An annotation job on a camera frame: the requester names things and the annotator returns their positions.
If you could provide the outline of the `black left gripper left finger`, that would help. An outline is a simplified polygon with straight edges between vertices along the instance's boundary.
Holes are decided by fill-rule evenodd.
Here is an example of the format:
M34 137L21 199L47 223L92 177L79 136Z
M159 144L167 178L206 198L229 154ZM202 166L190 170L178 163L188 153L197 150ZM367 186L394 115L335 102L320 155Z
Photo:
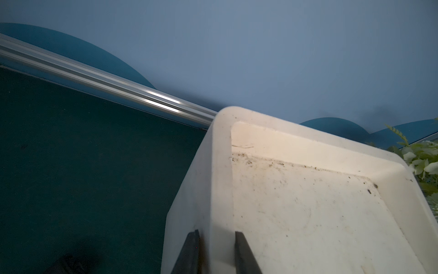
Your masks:
M198 274L200 270L200 234L188 233L171 274Z

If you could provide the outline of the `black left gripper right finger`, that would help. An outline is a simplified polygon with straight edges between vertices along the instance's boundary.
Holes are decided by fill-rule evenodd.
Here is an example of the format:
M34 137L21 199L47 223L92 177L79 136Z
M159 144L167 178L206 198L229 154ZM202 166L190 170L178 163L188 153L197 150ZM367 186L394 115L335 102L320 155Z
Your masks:
M235 232L235 266L237 274L262 274L243 232Z

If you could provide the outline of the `white three drawer cabinet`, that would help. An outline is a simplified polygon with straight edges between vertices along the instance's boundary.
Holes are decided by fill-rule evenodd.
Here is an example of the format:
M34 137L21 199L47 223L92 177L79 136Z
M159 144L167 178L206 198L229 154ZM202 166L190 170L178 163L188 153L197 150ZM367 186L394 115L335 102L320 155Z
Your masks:
M240 107L210 125L167 214L161 272L200 234L202 274L435 274L438 224L397 154Z

